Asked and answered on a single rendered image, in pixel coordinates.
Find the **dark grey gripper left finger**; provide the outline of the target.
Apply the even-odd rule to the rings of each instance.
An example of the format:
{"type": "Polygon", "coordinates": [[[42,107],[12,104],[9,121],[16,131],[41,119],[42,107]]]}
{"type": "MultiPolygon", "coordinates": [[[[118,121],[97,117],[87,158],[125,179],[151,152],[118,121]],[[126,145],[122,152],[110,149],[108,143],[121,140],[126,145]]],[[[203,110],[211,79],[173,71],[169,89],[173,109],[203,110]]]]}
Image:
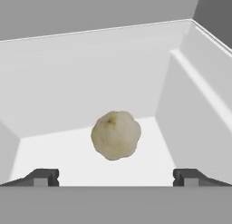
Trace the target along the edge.
{"type": "Polygon", "coordinates": [[[3,183],[3,187],[58,187],[58,169],[35,169],[23,178],[3,183]]]}

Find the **white tupperware container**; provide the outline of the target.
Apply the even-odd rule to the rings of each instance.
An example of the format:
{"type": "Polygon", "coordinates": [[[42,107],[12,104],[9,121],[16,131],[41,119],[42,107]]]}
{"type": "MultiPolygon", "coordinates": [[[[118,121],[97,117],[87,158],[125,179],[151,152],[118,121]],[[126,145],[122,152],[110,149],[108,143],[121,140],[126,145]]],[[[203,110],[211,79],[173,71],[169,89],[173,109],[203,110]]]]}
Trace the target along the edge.
{"type": "Polygon", "coordinates": [[[176,168],[232,184],[232,51],[189,20],[0,42],[0,184],[37,168],[63,186],[169,186],[176,168]],[[140,124],[129,158],[92,146],[110,111],[140,124]]]}

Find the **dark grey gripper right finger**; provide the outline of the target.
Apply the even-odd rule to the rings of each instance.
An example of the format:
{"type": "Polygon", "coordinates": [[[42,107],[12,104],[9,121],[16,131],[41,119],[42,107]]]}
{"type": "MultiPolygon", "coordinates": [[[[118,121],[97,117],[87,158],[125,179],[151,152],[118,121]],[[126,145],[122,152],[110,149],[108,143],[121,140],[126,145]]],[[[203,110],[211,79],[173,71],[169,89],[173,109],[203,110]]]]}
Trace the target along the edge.
{"type": "Polygon", "coordinates": [[[197,169],[174,169],[173,178],[174,187],[232,187],[232,184],[209,178],[197,169]]]}

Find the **white garlic bulb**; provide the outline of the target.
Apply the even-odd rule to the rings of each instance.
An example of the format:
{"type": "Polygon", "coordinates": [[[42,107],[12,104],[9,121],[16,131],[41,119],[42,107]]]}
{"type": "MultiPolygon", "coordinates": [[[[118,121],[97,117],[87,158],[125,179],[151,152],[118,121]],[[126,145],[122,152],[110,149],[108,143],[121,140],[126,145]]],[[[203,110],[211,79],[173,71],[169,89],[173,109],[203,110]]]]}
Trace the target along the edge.
{"type": "Polygon", "coordinates": [[[109,161],[130,157],[137,149],[140,136],[140,124],[125,111],[106,113],[91,132],[94,149],[109,161]]]}

